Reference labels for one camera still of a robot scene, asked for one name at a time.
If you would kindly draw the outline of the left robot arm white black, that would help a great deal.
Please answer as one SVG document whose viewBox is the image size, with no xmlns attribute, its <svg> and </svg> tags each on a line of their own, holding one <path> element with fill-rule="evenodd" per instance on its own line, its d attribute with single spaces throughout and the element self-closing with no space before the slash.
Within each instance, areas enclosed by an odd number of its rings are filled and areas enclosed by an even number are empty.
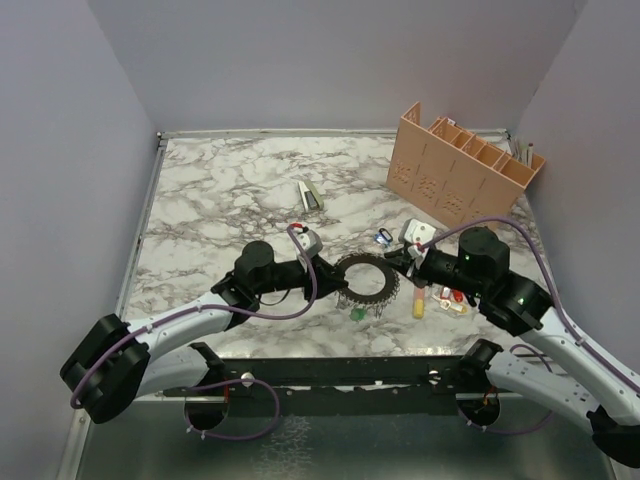
<svg viewBox="0 0 640 480">
<path fill-rule="evenodd" d="M 100 424 L 147 394 L 181 387 L 214 392 L 221 371 L 194 348 L 197 339 L 263 318 L 259 299 L 265 294 L 300 289 L 311 306 L 347 286 L 344 271 L 324 260 L 308 235 L 296 245 L 298 257 L 278 263 L 269 243 L 253 241 L 232 270 L 196 300 L 128 322 L 116 314 L 100 318 L 60 369 L 72 408 Z"/>
</svg>

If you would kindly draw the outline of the green key tag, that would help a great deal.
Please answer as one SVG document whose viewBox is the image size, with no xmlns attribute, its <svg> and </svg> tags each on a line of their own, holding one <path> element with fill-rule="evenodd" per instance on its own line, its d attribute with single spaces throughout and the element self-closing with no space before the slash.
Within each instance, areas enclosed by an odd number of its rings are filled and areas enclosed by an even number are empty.
<svg viewBox="0 0 640 480">
<path fill-rule="evenodd" d="M 365 312 L 363 309 L 354 308 L 350 313 L 350 318 L 353 321 L 361 321 L 364 318 Z"/>
</svg>

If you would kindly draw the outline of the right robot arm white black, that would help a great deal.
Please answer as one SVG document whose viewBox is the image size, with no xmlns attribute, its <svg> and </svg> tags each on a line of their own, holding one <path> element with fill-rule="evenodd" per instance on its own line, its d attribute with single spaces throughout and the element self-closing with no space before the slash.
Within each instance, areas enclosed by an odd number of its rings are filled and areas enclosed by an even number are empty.
<svg viewBox="0 0 640 480">
<path fill-rule="evenodd" d="M 607 456 L 639 466 L 639 376 L 591 339 L 561 305 L 553 285 L 541 287 L 510 268 L 510 249 L 487 227 L 458 227 L 458 252 L 436 248 L 426 223 L 409 220 L 402 248 L 386 263 L 415 286 L 438 284 L 478 303 L 494 326 L 546 354 L 565 371 L 554 375 L 496 346 L 477 342 L 459 367 L 469 390 L 496 386 L 527 397 L 590 434 Z"/>
</svg>

